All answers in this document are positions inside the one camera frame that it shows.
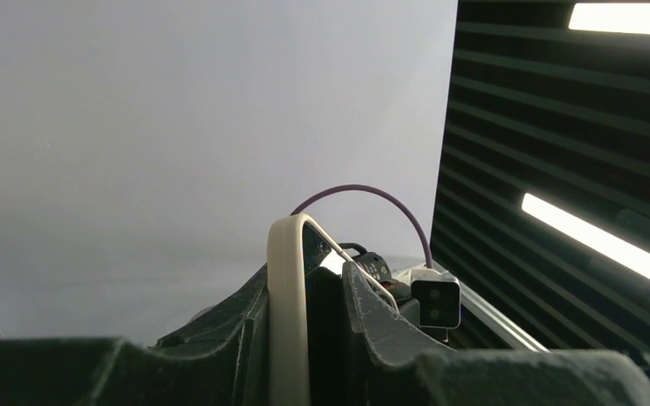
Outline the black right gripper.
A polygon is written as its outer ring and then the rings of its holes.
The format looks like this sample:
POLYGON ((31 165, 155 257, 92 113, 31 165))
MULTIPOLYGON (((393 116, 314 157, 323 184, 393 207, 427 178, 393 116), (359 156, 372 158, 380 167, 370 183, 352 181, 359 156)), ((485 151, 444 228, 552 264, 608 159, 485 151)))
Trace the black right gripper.
POLYGON ((398 312, 414 327, 421 327, 421 305, 412 295, 408 284, 394 278, 384 258, 357 243, 342 243, 344 253, 358 265, 359 273, 369 289, 390 307, 392 299, 398 312))

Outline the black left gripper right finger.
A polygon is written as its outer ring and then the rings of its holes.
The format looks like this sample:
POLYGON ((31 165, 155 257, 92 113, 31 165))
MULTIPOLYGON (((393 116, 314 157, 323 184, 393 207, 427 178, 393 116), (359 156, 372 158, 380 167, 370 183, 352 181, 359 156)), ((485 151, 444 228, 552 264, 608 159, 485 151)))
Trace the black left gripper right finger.
POLYGON ((455 351, 343 267, 346 405, 650 405, 650 380, 614 351, 455 351))

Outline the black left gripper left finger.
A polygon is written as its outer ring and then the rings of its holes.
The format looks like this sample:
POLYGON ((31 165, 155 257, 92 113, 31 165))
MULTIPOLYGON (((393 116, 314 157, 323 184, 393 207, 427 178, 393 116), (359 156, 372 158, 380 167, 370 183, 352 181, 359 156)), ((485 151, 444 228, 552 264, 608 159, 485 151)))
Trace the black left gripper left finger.
POLYGON ((0 339, 0 405, 266 405, 267 272, 144 347, 124 337, 0 339))

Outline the phone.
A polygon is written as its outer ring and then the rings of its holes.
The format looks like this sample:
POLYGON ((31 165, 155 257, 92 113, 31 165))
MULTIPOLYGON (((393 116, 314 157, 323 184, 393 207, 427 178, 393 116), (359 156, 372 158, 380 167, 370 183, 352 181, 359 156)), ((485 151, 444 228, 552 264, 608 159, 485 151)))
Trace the phone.
POLYGON ((342 277, 364 277, 366 288, 394 312, 394 296, 304 213, 277 220, 267 240, 269 379, 272 405, 312 405, 318 356, 335 358, 344 303, 342 277))

